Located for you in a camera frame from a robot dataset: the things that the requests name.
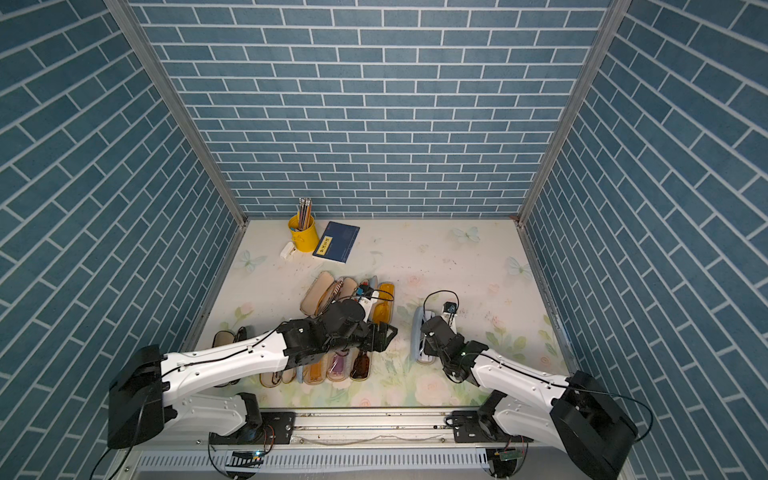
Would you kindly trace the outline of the blue case white glasses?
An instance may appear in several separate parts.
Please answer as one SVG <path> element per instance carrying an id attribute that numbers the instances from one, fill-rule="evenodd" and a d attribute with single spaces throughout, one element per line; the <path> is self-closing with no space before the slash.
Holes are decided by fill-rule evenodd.
<path id="1" fill-rule="evenodd" d="M 442 318 L 441 314 L 442 312 L 438 315 L 436 311 L 426 310 L 424 306 L 419 306 L 414 313 L 411 331 L 411 358 L 418 364 L 430 365 L 437 360 L 435 356 L 429 355 L 426 351 L 426 337 L 421 331 L 421 327 L 437 315 Z"/>

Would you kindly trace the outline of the blue case yellow glasses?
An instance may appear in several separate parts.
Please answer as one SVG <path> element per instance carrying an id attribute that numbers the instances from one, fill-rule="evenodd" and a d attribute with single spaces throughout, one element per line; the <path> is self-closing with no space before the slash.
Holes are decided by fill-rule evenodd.
<path id="1" fill-rule="evenodd" d="M 383 282 L 377 289 L 379 299 L 371 310 L 369 320 L 374 324 L 389 324 L 394 310 L 395 285 L 392 282 Z"/>

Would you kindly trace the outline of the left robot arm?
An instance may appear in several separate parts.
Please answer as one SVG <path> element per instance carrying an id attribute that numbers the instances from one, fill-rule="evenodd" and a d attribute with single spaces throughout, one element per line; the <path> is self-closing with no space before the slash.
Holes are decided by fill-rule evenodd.
<path id="1" fill-rule="evenodd" d="M 137 350 L 109 385 L 108 447 L 127 449 L 164 430 L 229 436 L 254 424 L 258 403 L 253 395 L 217 405 L 205 390 L 312 365 L 330 352 L 385 351 L 398 330 L 370 322 L 372 306 L 370 299 L 334 302 L 317 318 L 284 321 L 257 337 L 206 350 L 163 354 L 156 345 Z"/>

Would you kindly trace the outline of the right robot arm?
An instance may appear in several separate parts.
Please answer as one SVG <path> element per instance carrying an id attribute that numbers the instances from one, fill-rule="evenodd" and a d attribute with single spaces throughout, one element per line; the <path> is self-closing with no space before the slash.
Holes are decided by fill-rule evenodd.
<path id="1" fill-rule="evenodd" d="M 476 418 L 493 441 L 523 437 L 565 452 L 591 479 L 616 479 L 633 445 L 636 424 L 590 374 L 569 377 L 529 368 L 478 341 L 467 341 L 440 315 L 419 310 L 412 352 L 438 360 L 446 377 L 490 392 Z"/>

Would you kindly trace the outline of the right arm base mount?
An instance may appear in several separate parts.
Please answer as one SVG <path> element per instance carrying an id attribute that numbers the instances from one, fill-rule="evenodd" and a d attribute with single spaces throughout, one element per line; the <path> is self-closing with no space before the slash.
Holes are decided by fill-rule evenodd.
<path id="1" fill-rule="evenodd" d="M 531 439 L 505 433 L 493 418 L 479 411 L 456 410 L 444 419 L 456 443 L 527 443 Z"/>

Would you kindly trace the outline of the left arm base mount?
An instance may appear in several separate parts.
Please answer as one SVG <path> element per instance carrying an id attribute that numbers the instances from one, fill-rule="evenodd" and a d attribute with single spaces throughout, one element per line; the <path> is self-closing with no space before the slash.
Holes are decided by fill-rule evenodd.
<path id="1" fill-rule="evenodd" d="M 291 442 L 296 421 L 292 411 L 267 411 L 261 413 L 261 424 L 246 423 L 236 432 L 221 436 L 209 434 L 209 443 L 219 445 L 288 445 Z"/>

